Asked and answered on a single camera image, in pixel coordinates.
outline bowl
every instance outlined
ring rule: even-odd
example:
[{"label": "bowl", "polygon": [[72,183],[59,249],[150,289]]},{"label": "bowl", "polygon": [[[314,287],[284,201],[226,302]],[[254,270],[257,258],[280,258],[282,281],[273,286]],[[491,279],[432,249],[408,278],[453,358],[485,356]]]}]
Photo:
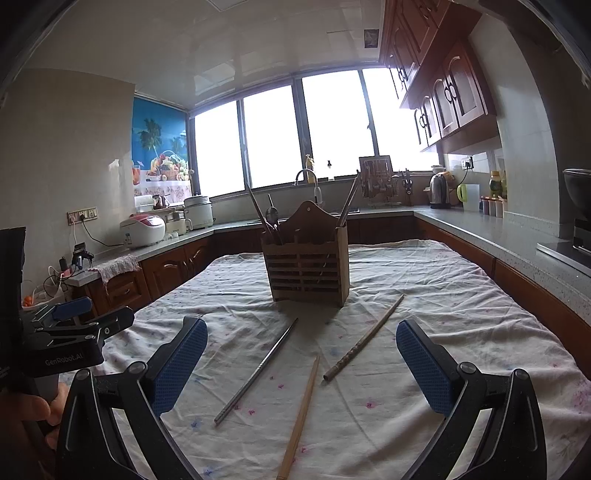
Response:
[{"label": "bowl", "polygon": [[591,220],[591,170],[567,168],[563,170],[566,190],[574,206]]}]

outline poster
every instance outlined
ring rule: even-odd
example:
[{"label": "poster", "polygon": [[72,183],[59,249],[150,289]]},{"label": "poster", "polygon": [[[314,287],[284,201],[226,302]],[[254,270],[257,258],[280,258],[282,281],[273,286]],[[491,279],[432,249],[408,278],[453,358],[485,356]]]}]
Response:
[{"label": "poster", "polygon": [[134,196],[165,195],[169,203],[182,202],[191,191],[185,113],[134,99],[131,158]]}]

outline rice cooker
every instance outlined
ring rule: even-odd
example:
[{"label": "rice cooker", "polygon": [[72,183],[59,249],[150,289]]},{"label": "rice cooker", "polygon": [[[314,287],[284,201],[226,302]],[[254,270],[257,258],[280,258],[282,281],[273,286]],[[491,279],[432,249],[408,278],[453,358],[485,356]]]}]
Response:
[{"label": "rice cooker", "polygon": [[213,226],[212,203],[206,195],[186,198],[184,201],[185,218],[191,220],[193,230]]},{"label": "rice cooker", "polygon": [[166,225],[157,215],[140,213],[119,224],[123,244],[128,248],[145,247],[164,238]]}]

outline white ceiling panel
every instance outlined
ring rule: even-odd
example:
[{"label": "white ceiling panel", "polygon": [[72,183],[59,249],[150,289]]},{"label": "white ceiling panel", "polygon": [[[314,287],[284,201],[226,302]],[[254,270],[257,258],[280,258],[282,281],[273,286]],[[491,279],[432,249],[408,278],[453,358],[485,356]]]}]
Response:
[{"label": "white ceiling panel", "polygon": [[79,0],[27,67],[131,82],[187,109],[313,68],[377,61],[384,0]]}]

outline countertop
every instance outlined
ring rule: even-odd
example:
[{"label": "countertop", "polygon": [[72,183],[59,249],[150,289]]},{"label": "countertop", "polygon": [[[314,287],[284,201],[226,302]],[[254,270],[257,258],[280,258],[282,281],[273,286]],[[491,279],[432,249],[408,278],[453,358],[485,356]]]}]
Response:
[{"label": "countertop", "polygon": [[[433,210],[428,206],[401,206],[387,209],[362,208],[358,213],[350,213],[349,218],[412,215],[462,238],[513,267],[522,275],[548,290],[591,325],[591,277],[536,249],[539,242],[559,241],[551,235],[506,219],[481,213],[464,212],[462,209]],[[97,260],[95,266],[129,253],[135,255],[138,261],[142,261],[200,238],[211,236],[215,232],[260,227],[261,224],[253,219],[221,223],[148,247],[110,251],[107,256]],[[100,278],[98,272],[85,270],[68,279],[67,283],[74,287],[80,287],[98,278]]]}]

